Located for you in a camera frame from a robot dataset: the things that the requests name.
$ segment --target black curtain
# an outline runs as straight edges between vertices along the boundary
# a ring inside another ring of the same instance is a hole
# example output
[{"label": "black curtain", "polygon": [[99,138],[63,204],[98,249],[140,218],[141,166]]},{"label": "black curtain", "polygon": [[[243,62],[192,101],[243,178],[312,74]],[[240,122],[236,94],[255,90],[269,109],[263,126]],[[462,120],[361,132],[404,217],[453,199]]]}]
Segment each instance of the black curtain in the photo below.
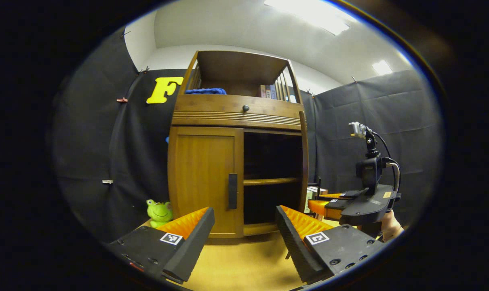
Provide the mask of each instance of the black curtain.
[{"label": "black curtain", "polygon": [[[351,137],[348,124],[360,122],[385,139],[401,166],[401,201],[396,218],[405,227],[431,195],[442,164],[442,121],[436,100],[412,70],[394,72],[329,90],[314,98],[317,173],[330,192],[359,190],[355,164],[364,160],[364,139]],[[388,156],[381,140],[377,148]],[[382,184],[394,184],[384,169]]]},{"label": "black curtain", "polygon": [[[121,38],[113,33],[67,78],[55,100],[52,158],[58,183],[78,220],[109,243],[145,222],[147,199],[168,201],[167,146],[176,94],[147,104],[156,78],[185,70],[137,72]],[[308,124],[309,182],[315,174],[331,192],[359,189],[355,162],[366,152],[351,138],[359,121],[385,138],[402,168],[396,206],[407,223],[431,192],[441,140],[438,111],[411,71],[351,83],[318,94],[300,92]],[[117,102],[126,98],[127,103]],[[381,152],[386,155],[381,144]],[[104,184],[102,180],[112,180]],[[385,170],[382,183],[392,183]]]}]

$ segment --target black door handle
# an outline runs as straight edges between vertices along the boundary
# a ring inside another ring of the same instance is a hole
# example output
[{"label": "black door handle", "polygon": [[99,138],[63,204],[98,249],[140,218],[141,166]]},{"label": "black door handle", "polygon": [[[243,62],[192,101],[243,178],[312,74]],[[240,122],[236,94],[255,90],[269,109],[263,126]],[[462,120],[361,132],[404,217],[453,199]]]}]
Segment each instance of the black door handle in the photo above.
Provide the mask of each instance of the black door handle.
[{"label": "black door handle", "polygon": [[228,174],[228,208],[237,209],[237,174]]}]

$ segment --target floor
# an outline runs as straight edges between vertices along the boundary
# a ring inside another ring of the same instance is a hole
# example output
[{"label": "floor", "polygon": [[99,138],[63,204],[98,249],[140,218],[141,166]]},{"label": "floor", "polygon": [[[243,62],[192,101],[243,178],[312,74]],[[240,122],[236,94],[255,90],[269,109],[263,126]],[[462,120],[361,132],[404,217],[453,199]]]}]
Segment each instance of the floor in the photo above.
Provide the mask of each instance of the floor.
[{"label": "floor", "polygon": [[286,256],[279,232],[242,239],[208,239],[191,277],[182,286],[195,291],[288,291],[305,285]]}]

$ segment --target white wall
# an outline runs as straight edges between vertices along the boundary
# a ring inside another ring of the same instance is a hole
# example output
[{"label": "white wall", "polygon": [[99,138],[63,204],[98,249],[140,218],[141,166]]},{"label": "white wall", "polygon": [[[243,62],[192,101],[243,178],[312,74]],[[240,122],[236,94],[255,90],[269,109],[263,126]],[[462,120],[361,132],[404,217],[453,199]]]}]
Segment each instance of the white wall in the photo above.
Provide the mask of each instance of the white wall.
[{"label": "white wall", "polygon": [[128,24],[124,33],[128,53],[137,70],[146,69],[146,60],[156,50],[154,40],[154,18],[156,11],[152,11],[143,17]]},{"label": "white wall", "polygon": [[[150,70],[164,70],[164,69],[187,69],[191,62],[194,53],[197,50],[227,50],[227,51],[244,51],[252,53],[261,53],[263,55],[271,55],[272,57],[282,57],[273,55],[267,52],[261,52],[257,50],[251,50],[248,48],[240,48],[237,46],[218,46],[213,44],[197,44],[188,46],[169,46],[167,48],[158,48],[154,52],[148,54],[146,61],[139,61],[137,69],[143,70],[146,66],[149,66]],[[320,94],[327,90],[339,87],[342,84],[338,81],[304,66],[296,61],[291,61],[293,70],[297,78],[298,87],[301,91],[311,90],[313,94]]]}]

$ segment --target green frog plush toy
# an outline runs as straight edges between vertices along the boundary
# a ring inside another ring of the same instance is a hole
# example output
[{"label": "green frog plush toy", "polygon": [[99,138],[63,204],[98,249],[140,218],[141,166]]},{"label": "green frog plush toy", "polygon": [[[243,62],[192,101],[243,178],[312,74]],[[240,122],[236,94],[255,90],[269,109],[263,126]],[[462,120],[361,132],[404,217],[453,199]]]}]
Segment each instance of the green frog plush toy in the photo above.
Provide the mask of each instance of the green frog plush toy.
[{"label": "green frog plush toy", "polygon": [[146,201],[148,204],[148,216],[151,218],[152,228],[165,225],[173,219],[173,212],[171,210],[171,202],[154,202],[152,199]]}]

